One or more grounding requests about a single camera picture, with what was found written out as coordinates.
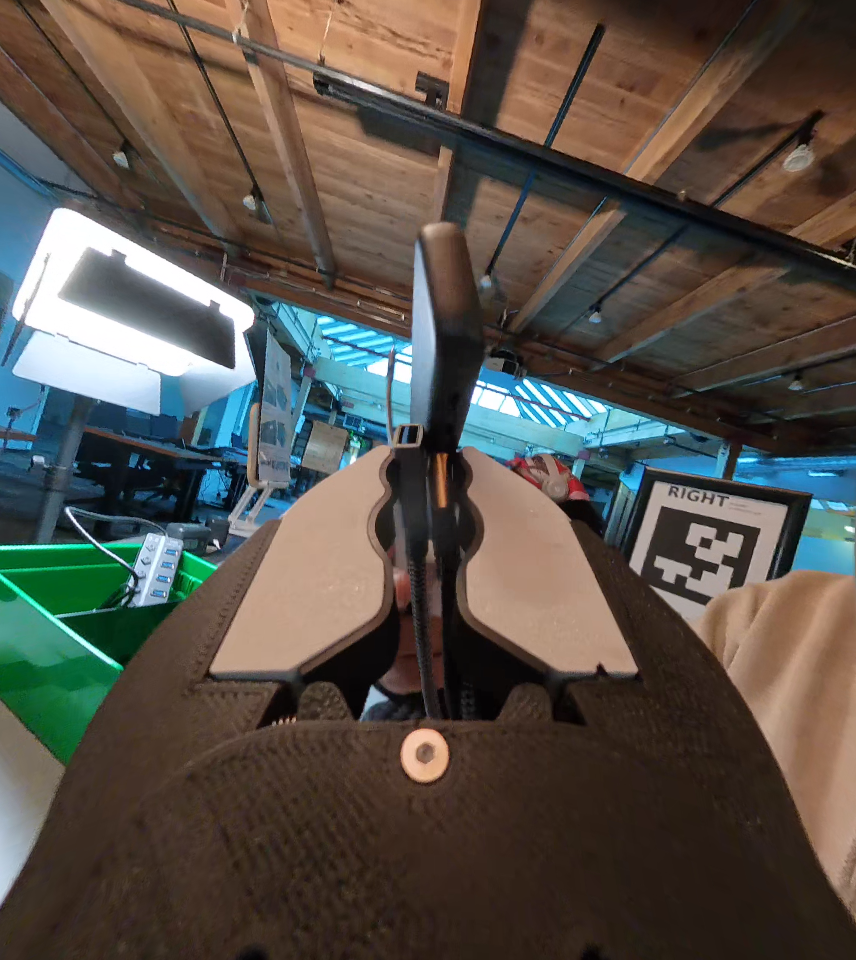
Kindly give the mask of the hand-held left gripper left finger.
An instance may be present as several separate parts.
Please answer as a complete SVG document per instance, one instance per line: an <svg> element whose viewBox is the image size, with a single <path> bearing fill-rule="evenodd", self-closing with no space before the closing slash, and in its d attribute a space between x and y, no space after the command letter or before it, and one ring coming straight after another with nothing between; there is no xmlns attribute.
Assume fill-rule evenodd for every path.
<svg viewBox="0 0 856 960"><path fill-rule="evenodd" d="M280 521L209 672L304 678L386 620L392 568L375 521L391 455L377 447L302 496Z"/></svg>

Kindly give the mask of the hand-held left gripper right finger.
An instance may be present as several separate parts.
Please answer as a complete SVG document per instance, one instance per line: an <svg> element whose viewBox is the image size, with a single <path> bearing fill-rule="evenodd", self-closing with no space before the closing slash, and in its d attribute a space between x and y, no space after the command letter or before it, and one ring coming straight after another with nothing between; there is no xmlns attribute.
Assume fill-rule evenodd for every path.
<svg viewBox="0 0 856 960"><path fill-rule="evenodd" d="M635 678L636 661L563 510L482 451L459 454L475 529L458 571L466 624L552 681Z"/></svg>

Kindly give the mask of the black braided cable orange plug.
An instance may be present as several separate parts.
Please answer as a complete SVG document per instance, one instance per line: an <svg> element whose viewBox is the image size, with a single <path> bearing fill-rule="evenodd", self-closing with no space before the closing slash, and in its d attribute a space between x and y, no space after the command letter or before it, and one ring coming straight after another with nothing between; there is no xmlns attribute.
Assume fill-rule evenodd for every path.
<svg viewBox="0 0 856 960"><path fill-rule="evenodd" d="M453 721L478 718L475 690L462 678L455 660L459 639L457 578L462 557L458 534L458 479L454 455L435 453L431 466L431 526L441 603L443 702Z"/></svg>

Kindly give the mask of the green plastic bin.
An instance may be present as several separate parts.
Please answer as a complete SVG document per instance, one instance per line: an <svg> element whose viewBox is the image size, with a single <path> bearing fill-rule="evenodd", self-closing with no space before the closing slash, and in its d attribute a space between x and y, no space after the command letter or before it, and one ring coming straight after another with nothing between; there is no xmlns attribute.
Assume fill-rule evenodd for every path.
<svg viewBox="0 0 856 960"><path fill-rule="evenodd" d="M67 763L123 668L215 570L188 554L170 602L113 607L124 572L96 547L0 545L0 700Z"/></svg>

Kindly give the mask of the silver USB hub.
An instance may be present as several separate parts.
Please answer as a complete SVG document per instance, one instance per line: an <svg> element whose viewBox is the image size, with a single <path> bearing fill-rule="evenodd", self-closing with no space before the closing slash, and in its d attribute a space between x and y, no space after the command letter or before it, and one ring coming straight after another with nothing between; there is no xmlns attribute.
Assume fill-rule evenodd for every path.
<svg viewBox="0 0 856 960"><path fill-rule="evenodd" d="M164 605L173 599L183 548L181 538L159 533L145 535L134 564L136 577L129 608Z"/></svg>

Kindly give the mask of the person's right hand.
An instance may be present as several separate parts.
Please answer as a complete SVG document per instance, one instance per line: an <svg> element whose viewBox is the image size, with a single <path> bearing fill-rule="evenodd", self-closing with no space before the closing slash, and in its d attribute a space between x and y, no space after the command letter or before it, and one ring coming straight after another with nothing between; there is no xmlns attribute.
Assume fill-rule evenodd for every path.
<svg viewBox="0 0 856 960"><path fill-rule="evenodd" d="M405 552L403 548L394 545L387 553L391 560L394 599L399 617L399 641L394 661L379 684L387 695L401 697L421 692L421 668L411 612L410 573Z"/></svg>

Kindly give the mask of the red white object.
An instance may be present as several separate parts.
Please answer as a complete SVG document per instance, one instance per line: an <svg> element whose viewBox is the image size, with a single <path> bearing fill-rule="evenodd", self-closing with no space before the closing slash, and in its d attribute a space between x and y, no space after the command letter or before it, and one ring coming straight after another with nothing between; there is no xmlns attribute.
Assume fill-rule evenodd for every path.
<svg viewBox="0 0 856 960"><path fill-rule="evenodd" d="M508 461L506 466L557 505L590 501L581 481L549 453L518 457Z"/></svg>

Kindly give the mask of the grey power adapter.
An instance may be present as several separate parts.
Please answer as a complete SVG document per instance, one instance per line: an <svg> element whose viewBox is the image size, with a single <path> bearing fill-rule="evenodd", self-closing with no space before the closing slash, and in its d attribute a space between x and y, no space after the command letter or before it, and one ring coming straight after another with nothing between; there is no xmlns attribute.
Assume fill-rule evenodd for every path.
<svg viewBox="0 0 856 960"><path fill-rule="evenodd" d="M227 518L210 517L205 522L170 522L165 528L168 538L182 542L184 552L199 557L219 553L228 544L230 523Z"/></svg>

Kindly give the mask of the brown notice board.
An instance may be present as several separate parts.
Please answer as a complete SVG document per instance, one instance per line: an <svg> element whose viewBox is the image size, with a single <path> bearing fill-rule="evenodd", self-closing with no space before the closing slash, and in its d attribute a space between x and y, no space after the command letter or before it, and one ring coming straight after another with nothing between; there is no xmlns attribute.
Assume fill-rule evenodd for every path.
<svg viewBox="0 0 856 960"><path fill-rule="evenodd" d="M349 438L347 429L321 420L312 421L301 457L302 469L324 475L337 473Z"/></svg>

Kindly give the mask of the framed fiducial marker sign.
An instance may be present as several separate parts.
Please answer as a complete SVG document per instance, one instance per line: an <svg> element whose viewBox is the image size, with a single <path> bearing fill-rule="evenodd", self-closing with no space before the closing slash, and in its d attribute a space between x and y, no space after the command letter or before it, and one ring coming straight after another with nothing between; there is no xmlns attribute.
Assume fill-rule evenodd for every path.
<svg viewBox="0 0 856 960"><path fill-rule="evenodd" d="M787 575L813 497L644 465L623 477L605 541L689 622L717 597Z"/></svg>

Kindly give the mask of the wooden instruction board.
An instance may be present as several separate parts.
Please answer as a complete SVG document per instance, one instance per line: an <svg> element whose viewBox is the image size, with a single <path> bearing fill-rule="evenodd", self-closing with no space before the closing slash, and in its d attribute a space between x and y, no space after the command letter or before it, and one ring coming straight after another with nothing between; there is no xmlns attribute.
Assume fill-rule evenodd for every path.
<svg viewBox="0 0 856 960"><path fill-rule="evenodd" d="M251 537L270 495L290 485L292 398L290 356L266 333L261 393L248 416L246 488L229 515L232 536Z"/></svg>

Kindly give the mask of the person's beige hoodie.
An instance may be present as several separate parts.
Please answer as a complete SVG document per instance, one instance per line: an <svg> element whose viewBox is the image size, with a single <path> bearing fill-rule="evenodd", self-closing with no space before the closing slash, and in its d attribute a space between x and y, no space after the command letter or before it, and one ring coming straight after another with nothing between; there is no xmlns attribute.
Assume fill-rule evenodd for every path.
<svg viewBox="0 0 856 960"><path fill-rule="evenodd" d="M794 570L714 598L695 625L767 738L856 919L856 586Z"/></svg>

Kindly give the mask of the white studio light on stand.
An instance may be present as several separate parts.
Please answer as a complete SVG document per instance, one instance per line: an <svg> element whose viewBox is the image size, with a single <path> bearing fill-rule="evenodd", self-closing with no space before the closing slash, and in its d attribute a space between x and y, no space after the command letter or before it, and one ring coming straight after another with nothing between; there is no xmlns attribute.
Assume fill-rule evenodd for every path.
<svg viewBox="0 0 856 960"><path fill-rule="evenodd" d="M14 305L16 378L74 397L35 530L51 542L94 402L160 413L162 378L194 414L255 379L241 299L69 208L50 214Z"/></svg>

